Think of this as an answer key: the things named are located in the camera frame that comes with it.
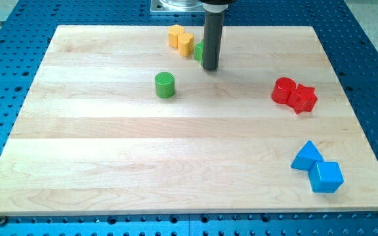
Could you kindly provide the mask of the black white tool holder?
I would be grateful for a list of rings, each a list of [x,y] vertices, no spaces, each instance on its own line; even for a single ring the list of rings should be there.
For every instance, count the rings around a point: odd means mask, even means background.
[[[235,3],[236,0],[199,0],[205,11],[212,13],[220,13],[225,11],[228,6]]]

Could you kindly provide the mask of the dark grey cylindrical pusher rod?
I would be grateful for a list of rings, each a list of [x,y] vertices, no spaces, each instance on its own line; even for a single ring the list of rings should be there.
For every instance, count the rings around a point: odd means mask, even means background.
[[[205,12],[202,58],[203,69],[213,71],[218,68],[223,22],[224,11],[217,13]]]

